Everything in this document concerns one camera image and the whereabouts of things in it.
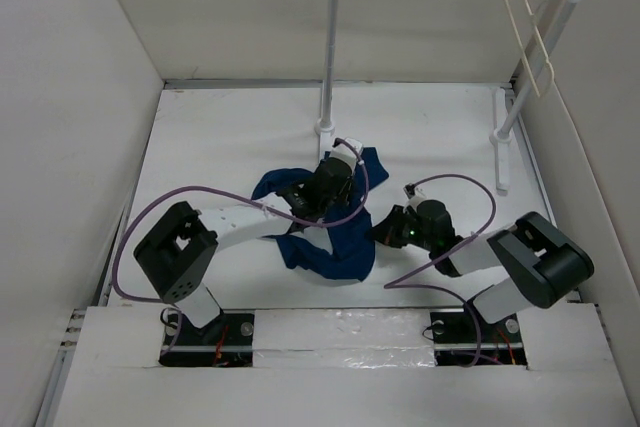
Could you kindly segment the white clothes rack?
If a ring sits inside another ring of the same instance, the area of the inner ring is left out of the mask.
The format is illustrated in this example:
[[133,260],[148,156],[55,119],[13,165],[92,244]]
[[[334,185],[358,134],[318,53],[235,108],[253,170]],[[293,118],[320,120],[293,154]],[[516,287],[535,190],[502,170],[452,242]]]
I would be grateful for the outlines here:
[[[373,67],[359,74],[362,81],[501,83],[515,77],[519,82],[513,107],[499,115],[489,130],[495,162],[495,185],[501,192],[510,187],[508,148],[518,116],[535,96],[523,71],[506,9],[502,0],[363,0],[380,8],[359,21],[366,39],[375,48]],[[576,7],[582,0],[529,0],[537,12],[539,28],[550,56]],[[525,39],[528,23],[519,0],[511,0]],[[340,0],[328,0],[324,66],[321,77],[319,116],[314,129],[319,150],[325,152],[335,136],[332,117],[333,88],[344,68],[336,67]]]

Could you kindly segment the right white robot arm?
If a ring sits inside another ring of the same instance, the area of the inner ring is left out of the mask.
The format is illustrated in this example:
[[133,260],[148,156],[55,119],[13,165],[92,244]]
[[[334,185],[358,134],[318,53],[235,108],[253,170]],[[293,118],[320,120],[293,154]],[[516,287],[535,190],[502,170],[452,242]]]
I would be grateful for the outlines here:
[[510,227],[465,239],[444,203],[416,196],[395,205],[368,236],[391,248],[426,250],[436,270],[451,278],[503,267],[507,278],[473,297],[473,309],[462,315],[463,331],[474,340],[486,339],[498,322],[520,311],[552,307],[595,272],[589,255],[534,211]]

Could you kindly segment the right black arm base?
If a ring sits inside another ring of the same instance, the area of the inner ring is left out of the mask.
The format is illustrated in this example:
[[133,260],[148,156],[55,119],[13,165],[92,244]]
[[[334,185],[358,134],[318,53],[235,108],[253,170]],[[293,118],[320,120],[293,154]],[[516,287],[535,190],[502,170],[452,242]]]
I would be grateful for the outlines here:
[[526,366],[527,357],[518,318],[515,314],[495,323],[478,321],[462,309],[440,309],[429,313],[422,335],[432,342],[438,367],[467,367],[479,357],[477,366]]

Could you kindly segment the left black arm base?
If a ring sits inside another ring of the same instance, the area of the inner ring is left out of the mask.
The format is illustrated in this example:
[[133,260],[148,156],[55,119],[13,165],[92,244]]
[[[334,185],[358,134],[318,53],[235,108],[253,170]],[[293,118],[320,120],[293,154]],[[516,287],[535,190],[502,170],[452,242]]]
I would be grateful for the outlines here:
[[171,368],[253,366],[253,312],[227,312],[206,332],[175,309],[161,311],[164,327],[159,363]]

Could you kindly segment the cream plastic clothes hanger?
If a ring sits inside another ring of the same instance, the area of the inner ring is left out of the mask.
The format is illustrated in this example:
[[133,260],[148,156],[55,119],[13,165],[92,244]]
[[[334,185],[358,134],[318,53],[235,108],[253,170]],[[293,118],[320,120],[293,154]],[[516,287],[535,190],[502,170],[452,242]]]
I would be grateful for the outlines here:
[[549,92],[551,83],[555,80],[555,70],[549,49],[545,44],[539,28],[537,12],[531,7],[529,0],[519,0],[523,16],[528,23],[526,32],[529,34],[529,37],[525,39],[521,34],[520,21],[516,18],[511,0],[502,1],[514,34],[516,46],[519,50],[523,71],[529,81],[529,86],[536,98],[543,98]]

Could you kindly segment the blue Mickey Mouse t-shirt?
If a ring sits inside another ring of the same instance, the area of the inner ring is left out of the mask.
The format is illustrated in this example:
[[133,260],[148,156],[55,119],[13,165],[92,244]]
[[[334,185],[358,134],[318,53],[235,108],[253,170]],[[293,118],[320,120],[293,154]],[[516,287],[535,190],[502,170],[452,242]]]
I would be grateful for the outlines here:
[[[375,147],[365,147],[361,153],[369,178],[369,194],[389,178]],[[311,177],[312,171],[303,168],[282,168],[266,172],[255,186],[251,199],[257,200],[274,193],[294,181]],[[335,222],[352,214],[364,195],[364,176],[360,169],[349,206],[334,205],[324,220]],[[364,281],[370,274],[374,260],[374,242],[368,237],[372,228],[371,214],[363,208],[349,222],[329,229],[308,227],[301,233],[272,236],[285,266],[301,268],[331,281]]]

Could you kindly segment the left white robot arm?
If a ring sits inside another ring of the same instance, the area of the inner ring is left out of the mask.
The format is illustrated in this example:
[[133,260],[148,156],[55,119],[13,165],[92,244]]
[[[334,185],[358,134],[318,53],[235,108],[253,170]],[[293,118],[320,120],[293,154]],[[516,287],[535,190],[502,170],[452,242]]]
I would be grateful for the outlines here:
[[332,153],[311,177],[251,204],[199,212],[172,205],[134,249],[134,258],[159,299],[182,313],[201,343],[222,335],[226,316],[203,279],[218,251],[262,237],[317,227],[330,207],[348,200],[358,159]]

